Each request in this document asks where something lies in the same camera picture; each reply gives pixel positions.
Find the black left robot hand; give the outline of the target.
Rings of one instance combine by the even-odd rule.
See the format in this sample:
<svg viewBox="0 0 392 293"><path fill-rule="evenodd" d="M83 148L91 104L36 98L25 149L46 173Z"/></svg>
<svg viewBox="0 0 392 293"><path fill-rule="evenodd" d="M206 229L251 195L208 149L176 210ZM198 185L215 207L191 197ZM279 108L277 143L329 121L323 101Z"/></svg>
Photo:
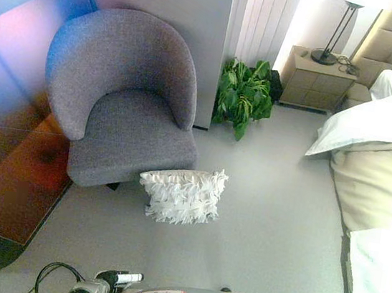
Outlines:
<svg viewBox="0 0 392 293"><path fill-rule="evenodd" d="M110 293L121 293L125 288L134 283L143 281L143 273L131 274L122 270L107 270L98 272L96 279L104 279L110 285Z"/></svg>

